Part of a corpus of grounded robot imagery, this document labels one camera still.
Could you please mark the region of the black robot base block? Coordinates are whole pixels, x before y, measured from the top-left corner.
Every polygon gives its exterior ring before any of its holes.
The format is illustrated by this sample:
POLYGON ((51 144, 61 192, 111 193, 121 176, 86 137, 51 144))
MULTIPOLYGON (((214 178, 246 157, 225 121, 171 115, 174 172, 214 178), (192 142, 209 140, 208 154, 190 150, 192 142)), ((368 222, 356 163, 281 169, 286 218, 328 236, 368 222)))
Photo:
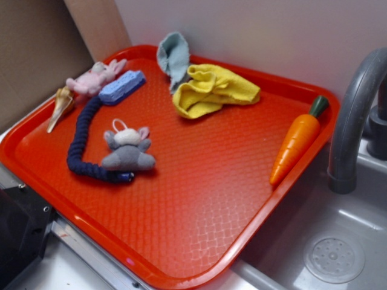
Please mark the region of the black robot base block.
POLYGON ((1 289, 11 289, 43 260, 54 214, 26 184, 1 190, 1 289))

